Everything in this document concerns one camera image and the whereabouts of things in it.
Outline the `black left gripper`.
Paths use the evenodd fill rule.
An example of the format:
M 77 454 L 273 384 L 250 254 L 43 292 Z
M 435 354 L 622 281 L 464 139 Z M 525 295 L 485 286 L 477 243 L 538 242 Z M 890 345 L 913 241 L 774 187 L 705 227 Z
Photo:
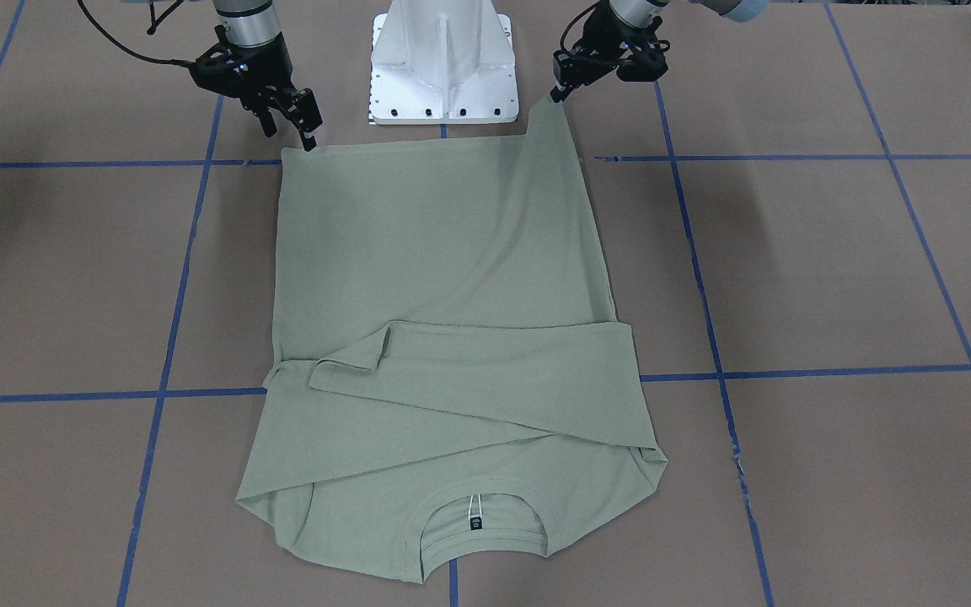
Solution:
M 587 81 L 616 74 L 618 59 L 627 54 L 625 40 L 651 37 L 651 5 L 593 4 L 571 20 L 566 34 L 577 24 L 582 25 L 577 41 L 552 54 L 555 85 L 550 99 L 555 104 L 587 86 Z

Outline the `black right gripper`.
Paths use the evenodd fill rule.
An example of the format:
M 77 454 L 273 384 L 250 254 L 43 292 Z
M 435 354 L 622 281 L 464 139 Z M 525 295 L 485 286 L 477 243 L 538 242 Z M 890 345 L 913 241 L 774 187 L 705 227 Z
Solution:
M 215 91 L 246 100 L 248 108 L 261 105 L 260 124 L 266 138 L 277 134 L 274 110 L 299 133 L 305 153 L 316 149 L 315 132 L 323 126 L 323 118 L 312 89 L 294 88 L 285 35 L 280 32 L 264 45 L 251 47 L 235 45 L 225 34 L 218 38 Z

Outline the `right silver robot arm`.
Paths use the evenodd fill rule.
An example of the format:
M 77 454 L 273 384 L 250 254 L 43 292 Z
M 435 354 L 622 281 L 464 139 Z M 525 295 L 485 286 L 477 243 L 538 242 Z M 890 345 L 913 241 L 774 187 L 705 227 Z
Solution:
M 223 95 L 238 99 L 275 135 L 272 111 L 292 123 L 305 151 L 316 149 L 323 124 L 311 89 L 292 83 L 293 65 L 273 1 L 215 1 L 218 66 Z

